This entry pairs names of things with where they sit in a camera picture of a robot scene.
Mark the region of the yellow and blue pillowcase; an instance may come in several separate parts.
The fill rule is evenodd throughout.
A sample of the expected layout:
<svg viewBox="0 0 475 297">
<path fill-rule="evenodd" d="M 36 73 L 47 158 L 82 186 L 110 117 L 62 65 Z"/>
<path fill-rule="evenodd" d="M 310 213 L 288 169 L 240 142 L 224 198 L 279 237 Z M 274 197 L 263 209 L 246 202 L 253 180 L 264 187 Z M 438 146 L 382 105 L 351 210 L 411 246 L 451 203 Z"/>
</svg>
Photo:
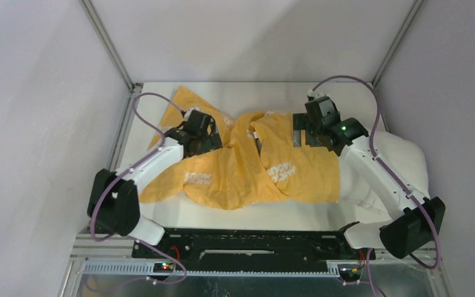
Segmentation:
<svg viewBox="0 0 475 297">
<path fill-rule="evenodd" d="M 258 110 L 231 118 L 185 87 L 176 90 L 173 103 L 160 128 L 178 126 L 180 110 L 199 110 L 215 118 L 223 146 L 169 167 L 142 189 L 142 203 L 160 202 L 179 192 L 198 204 L 224 210 L 286 200 L 339 200 L 337 156 L 323 147 L 294 146 L 292 114 Z"/>
</svg>

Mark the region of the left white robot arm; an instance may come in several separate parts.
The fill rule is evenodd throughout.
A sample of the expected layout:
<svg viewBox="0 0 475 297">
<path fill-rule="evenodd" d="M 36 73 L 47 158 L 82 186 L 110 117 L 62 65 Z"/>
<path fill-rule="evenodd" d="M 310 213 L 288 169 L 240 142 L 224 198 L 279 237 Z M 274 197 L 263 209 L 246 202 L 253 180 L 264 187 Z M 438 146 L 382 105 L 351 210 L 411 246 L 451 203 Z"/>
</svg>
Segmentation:
<svg viewBox="0 0 475 297">
<path fill-rule="evenodd" d="M 87 208 L 91 233 L 99 224 L 110 233 L 146 242 L 147 250 L 155 257 L 168 255 L 171 241 L 164 236 L 163 226 L 141 214 L 139 195 L 172 165 L 222 147 L 212 116 L 198 110 L 184 116 L 178 126 L 159 131 L 159 142 L 134 164 L 97 172 Z"/>
</svg>

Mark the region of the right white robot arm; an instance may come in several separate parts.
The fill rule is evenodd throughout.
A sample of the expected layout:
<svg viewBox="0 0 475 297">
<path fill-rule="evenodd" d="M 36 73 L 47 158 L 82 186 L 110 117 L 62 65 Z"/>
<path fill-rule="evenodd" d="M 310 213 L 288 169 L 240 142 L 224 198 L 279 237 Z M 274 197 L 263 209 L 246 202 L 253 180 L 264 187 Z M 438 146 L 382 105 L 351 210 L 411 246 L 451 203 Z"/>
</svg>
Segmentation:
<svg viewBox="0 0 475 297">
<path fill-rule="evenodd" d="M 439 231 L 446 210 L 442 200 L 406 182 L 376 149 L 373 135 L 355 118 L 342 120 L 327 95 L 310 93 L 305 109 L 293 115 L 294 146 L 302 145 L 301 134 L 305 133 L 306 145 L 335 153 L 368 184 L 390 216 L 387 222 L 356 222 L 345 227 L 343 237 L 335 241 L 336 253 L 350 259 L 361 248 L 375 248 L 402 259 L 433 242 L 440 260 Z"/>
</svg>

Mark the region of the white pillow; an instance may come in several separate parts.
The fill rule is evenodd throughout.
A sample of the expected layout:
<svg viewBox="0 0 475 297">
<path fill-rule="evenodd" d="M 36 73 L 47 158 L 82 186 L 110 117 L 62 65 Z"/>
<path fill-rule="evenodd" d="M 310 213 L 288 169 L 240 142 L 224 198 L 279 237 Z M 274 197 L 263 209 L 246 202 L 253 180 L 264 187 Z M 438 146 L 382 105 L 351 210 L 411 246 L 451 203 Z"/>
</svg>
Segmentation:
<svg viewBox="0 0 475 297">
<path fill-rule="evenodd" d="M 397 218 L 405 207 L 415 208 L 405 190 L 423 203 L 432 198 L 425 155 L 414 143 L 377 131 L 372 154 L 368 137 L 345 146 L 338 157 L 340 200 L 368 211 Z"/>
</svg>

